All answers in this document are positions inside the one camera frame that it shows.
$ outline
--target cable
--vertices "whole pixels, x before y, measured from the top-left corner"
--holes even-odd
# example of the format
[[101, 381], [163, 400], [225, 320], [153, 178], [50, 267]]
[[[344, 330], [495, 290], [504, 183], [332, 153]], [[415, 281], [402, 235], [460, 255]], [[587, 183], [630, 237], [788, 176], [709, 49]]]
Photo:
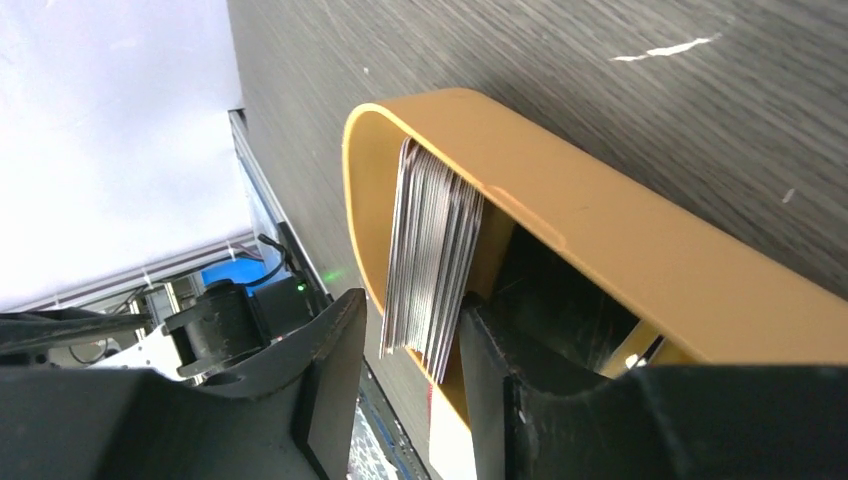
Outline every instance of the cable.
[[291, 259], [291, 254], [289, 253], [288, 250], [286, 250], [286, 247], [284, 247], [279, 242], [274, 241], [273, 239], [271, 239], [268, 235], [265, 235], [264, 233], [260, 233], [259, 236], [256, 237], [256, 238], [260, 242], [264, 243], [265, 245], [268, 245], [269, 247], [273, 248], [274, 250], [280, 252], [280, 255], [282, 256], [282, 259], [283, 259], [282, 260], [283, 263], [285, 263], [286, 266], [289, 267], [289, 270], [291, 270], [292, 272], [295, 271], [294, 264], [292, 263], [292, 259]]
[[280, 252], [280, 255], [281, 255], [282, 258], [280, 259], [279, 265], [274, 267], [267, 274], [263, 275], [262, 277], [254, 280], [252, 282], [242, 283], [242, 286], [244, 286], [245, 288], [256, 287], [256, 286], [262, 285], [263, 283], [267, 282], [268, 280], [271, 280], [272, 278], [274, 278], [274, 275], [276, 275], [277, 273], [279, 273], [280, 270], [283, 269], [283, 266], [288, 266], [289, 270], [294, 272], [294, 266], [291, 265], [291, 257], [289, 255], [289, 252], [286, 250], [286, 247], [275, 242], [274, 240], [272, 240], [270, 237], [268, 237], [264, 233], [259, 234], [259, 237], [257, 237], [257, 238], [259, 239], [260, 242], [262, 242], [265, 245], [268, 245], [269, 247]]
[[266, 273], [265, 275], [261, 276], [260, 278], [257, 278], [256, 280], [254, 280], [252, 282], [242, 283], [242, 286], [250, 288], [250, 287], [256, 287], [256, 286], [262, 285], [263, 283], [267, 282], [268, 280], [271, 280], [274, 277], [274, 275], [276, 275], [280, 270], [282, 270], [284, 263], [285, 262], [280, 262], [270, 272]]
[[74, 360], [78, 361], [79, 363], [81, 363], [83, 365], [94, 365], [95, 363], [99, 362], [100, 360], [103, 360], [103, 357], [106, 356], [106, 352], [109, 350], [109, 348], [108, 348], [109, 345], [107, 344], [105, 347], [103, 347], [103, 351], [100, 352], [100, 355], [98, 355], [97, 358], [95, 358], [94, 360], [85, 361], [85, 360], [82, 360], [81, 358], [79, 358], [76, 353], [74, 353], [74, 346], [75, 345], [69, 346], [68, 352], [71, 354], [71, 356], [74, 358]]

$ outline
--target stack of cards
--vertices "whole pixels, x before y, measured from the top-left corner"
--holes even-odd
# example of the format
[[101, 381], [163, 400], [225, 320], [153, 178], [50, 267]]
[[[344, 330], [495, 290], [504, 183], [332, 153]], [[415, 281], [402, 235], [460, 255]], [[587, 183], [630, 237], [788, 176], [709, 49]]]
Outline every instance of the stack of cards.
[[441, 382], [477, 244], [483, 197], [407, 138], [400, 152], [380, 354], [408, 347]]

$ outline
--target white wall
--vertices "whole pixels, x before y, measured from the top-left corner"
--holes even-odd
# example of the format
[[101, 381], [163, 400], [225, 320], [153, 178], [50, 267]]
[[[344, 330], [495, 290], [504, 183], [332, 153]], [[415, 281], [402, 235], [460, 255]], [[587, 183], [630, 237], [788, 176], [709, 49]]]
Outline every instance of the white wall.
[[0, 311], [250, 228], [226, 0], [0, 1]]

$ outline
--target blue component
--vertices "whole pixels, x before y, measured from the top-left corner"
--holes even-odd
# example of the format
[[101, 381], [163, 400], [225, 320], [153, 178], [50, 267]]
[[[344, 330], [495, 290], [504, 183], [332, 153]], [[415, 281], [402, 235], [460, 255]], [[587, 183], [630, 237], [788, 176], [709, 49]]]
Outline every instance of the blue component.
[[[235, 283], [248, 283], [261, 278], [266, 273], [265, 264], [262, 262], [246, 258], [238, 258], [234, 262], [231, 260], [225, 260], [219, 264], [208, 267], [200, 272], [200, 276], [203, 279], [203, 285], [209, 286], [212, 282], [224, 279], [230, 279]], [[290, 274], [288, 272], [280, 271], [280, 273], [274, 275], [274, 277], [268, 282], [265, 282], [265, 284], [282, 280], [289, 275]], [[253, 296], [253, 291], [261, 287], [262, 285], [248, 287], [247, 294]]]

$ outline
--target dark wood surface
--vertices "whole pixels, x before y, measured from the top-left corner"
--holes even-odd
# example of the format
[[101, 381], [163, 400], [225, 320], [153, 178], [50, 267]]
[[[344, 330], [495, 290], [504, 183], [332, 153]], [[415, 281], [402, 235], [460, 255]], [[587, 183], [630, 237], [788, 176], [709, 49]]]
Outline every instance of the dark wood surface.
[[[848, 296], [848, 2], [233, 0], [230, 12], [251, 146], [334, 294], [360, 285], [348, 113], [464, 86]], [[426, 383], [404, 355], [378, 361], [378, 336], [372, 315], [366, 355], [426, 459]]]

